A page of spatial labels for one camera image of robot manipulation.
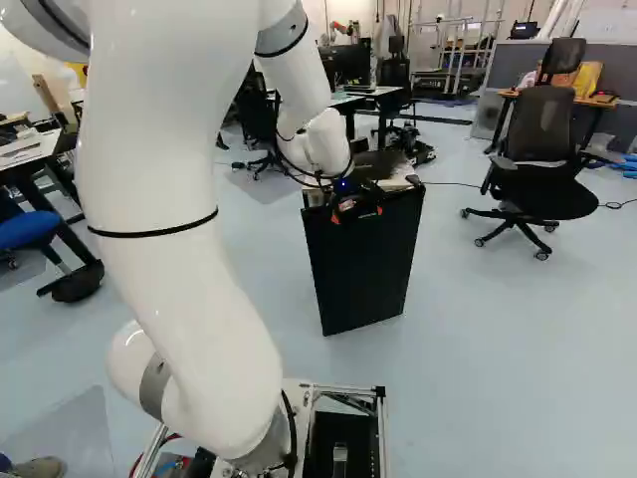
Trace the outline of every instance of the floor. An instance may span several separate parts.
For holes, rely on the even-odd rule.
[[[418,114],[443,110],[419,105]],[[454,118],[472,114],[453,109]],[[358,133],[375,122],[357,117]],[[468,138],[469,126],[419,127],[438,152],[418,170],[423,180],[482,181],[485,143]],[[224,138],[241,147],[235,130]],[[218,170],[223,239],[286,375],[385,385],[393,476],[635,476],[637,205],[563,224],[546,237],[554,255],[541,263],[515,231],[477,249],[473,240],[494,223],[458,212],[494,202],[475,189],[431,185],[404,315],[325,339],[299,190],[274,173],[255,183],[245,171]],[[602,201],[637,197],[636,183],[613,171],[580,177]],[[67,199],[52,199],[72,212]],[[86,224],[76,228],[91,245]],[[154,427],[106,377],[109,338],[131,312],[108,280],[76,306],[37,299],[36,288],[55,276],[48,267],[0,293],[0,449],[17,459],[63,454],[72,477],[126,476]]]

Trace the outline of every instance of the red wire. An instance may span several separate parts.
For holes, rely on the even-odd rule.
[[[181,435],[178,434],[178,433],[173,433],[172,435],[168,435],[161,441],[161,444],[159,445],[159,447],[162,447],[163,445],[165,445],[169,441],[176,440],[177,438],[181,438]],[[132,478],[132,475],[135,474],[135,470],[137,469],[137,466],[139,466],[139,462],[141,461],[141,456],[142,455],[143,455],[143,453],[139,454],[139,456],[135,460],[134,464],[132,465],[132,468],[130,468],[130,473],[128,473],[128,478]]]

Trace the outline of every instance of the chair wheel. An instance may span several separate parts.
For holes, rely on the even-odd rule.
[[[548,259],[549,254],[546,254],[544,251],[537,251],[535,253],[535,258],[538,259],[539,261],[544,262],[546,259]]]

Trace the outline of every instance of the blue chair seat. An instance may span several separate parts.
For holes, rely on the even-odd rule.
[[[0,250],[19,249],[45,237],[60,225],[54,212],[34,211],[19,214],[0,224]]]

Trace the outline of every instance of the yellow object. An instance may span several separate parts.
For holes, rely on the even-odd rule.
[[[78,81],[80,82],[80,86],[82,88],[87,87],[87,74],[85,71],[89,67],[88,65],[84,65],[82,63],[67,63],[67,67],[71,68],[76,75],[78,76]]]
[[[589,98],[597,89],[597,82],[601,76],[604,64],[601,62],[582,62],[573,82],[577,98]]]

